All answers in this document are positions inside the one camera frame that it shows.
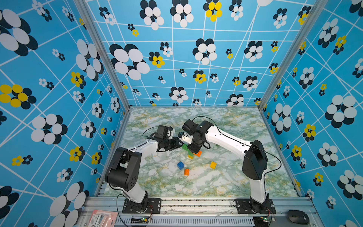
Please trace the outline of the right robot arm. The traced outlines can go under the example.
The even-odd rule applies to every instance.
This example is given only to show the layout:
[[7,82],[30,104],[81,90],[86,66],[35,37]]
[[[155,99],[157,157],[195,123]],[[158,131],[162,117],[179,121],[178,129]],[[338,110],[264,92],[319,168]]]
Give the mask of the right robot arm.
[[251,142],[237,138],[209,121],[197,124],[189,119],[182,129],[183,132],[180,132],[178,137],[187,145],[188,150],[195,154],[202,147],[210,149],[213,143],[237,155],[243,161],[242,172],[250,181],[251,209],[255,213],[262,213],[268,209],[268,193],[264,180],[268,157],[260,141]]

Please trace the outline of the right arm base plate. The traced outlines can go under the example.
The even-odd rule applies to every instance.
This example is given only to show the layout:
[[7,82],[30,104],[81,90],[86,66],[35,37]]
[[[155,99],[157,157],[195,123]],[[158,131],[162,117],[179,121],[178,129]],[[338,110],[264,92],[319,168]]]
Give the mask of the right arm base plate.
[[252,198],[235,199],[234,205],[239,214],[276,214],[276,209],[271,199],[266,199],[263,203],[259,203]]

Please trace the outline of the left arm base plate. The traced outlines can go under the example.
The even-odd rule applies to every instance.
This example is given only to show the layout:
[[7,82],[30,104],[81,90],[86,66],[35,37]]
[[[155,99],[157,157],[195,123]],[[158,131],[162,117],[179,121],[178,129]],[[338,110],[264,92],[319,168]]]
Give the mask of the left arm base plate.
[[135,203],[129,199],[124,199],[122,213],[124,214],[159,214],[162,200],[151,198],[142,203]]

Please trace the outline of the green square lego brick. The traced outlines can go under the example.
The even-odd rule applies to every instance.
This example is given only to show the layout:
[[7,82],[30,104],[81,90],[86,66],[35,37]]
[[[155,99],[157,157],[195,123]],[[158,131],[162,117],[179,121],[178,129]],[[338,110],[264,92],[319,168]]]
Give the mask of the green square lego brick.
[[187,145],[187,144],[183,144],[182,148],[183,148],[184,150],[186,150],[186,151],[189,151],[189,149],[188,149],[188,145]]

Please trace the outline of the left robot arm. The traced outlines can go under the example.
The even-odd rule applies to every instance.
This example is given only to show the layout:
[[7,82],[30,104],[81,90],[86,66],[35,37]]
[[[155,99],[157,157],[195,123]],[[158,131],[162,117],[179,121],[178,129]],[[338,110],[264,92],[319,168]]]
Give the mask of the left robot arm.
[[133,148],[116,149],[105,174],[105,181],[115,190],[121,190],[134,211],[147,209],[148,193],[138,183],[141,162],[157,152],[172,151],[183,143],[174,136],[170,126],[159,125],[157,131]]

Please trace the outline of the blue lego brick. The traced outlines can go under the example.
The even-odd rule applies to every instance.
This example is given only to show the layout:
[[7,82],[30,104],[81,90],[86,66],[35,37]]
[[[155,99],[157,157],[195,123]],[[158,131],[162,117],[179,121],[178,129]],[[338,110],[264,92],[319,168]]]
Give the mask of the blue lego brick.
[[184,169],[184,167],[185,167],[185,165],[184,165],[184,163],[183,162],[179,162],[178,164],[177,164],[177,167],[180,169],[180,170],[182,170],[182,169]]

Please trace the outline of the orange long lego brick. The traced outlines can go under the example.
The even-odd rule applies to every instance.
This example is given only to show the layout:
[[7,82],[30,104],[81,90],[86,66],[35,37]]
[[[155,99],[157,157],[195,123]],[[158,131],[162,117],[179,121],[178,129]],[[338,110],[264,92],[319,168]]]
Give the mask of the orange long lego brick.
[[195,156],[200,157],[201,154],[202,154],[202,151],[199,151],[197,154],[195,154]]

